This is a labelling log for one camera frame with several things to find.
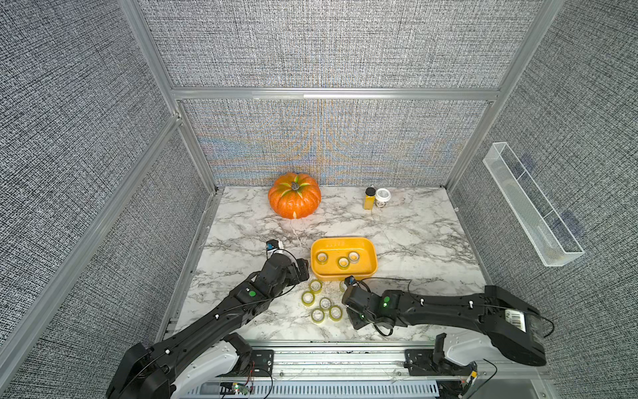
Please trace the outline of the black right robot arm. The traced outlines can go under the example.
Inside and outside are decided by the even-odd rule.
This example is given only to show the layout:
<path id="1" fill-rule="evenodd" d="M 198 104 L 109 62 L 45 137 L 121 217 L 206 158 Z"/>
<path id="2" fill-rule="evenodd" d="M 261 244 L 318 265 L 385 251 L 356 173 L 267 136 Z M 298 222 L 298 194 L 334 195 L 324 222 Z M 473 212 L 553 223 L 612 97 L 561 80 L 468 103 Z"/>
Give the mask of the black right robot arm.
<path id="1" fill-rule="evenodd" d="M 542 321 L 538 309 L 505 289 L 487 285 L 479 294 L 423 296 L 401 290 L 381 295 L 361 282 L 348 286 L 342 296 L 354 329 L 368 324 L 393 330 L 438 325 L 481 333 L 507 359 L 533 367 L 547 364 Z"/>

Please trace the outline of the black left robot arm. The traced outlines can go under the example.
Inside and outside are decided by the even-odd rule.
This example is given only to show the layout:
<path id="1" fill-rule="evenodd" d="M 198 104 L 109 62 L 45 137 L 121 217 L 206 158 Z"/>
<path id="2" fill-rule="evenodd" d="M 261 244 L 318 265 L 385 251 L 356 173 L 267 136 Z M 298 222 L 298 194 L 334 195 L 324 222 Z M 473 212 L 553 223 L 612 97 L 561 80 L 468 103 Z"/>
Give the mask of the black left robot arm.
<path id="1" fill-rule="evenodd" d="M 308 281 L 309 262 L 276 250 L 264 267 L 249 274 L 221 302 L 189 327 L 150 347 L 130 347 L 106 389 L 106 398 L 176 398 L 189 389 L 187 369 L 210 349 L 219 354 L 221 373 L 247 357 L 250 346 L 236 333 L 268 309 L 284 290 Z"/>

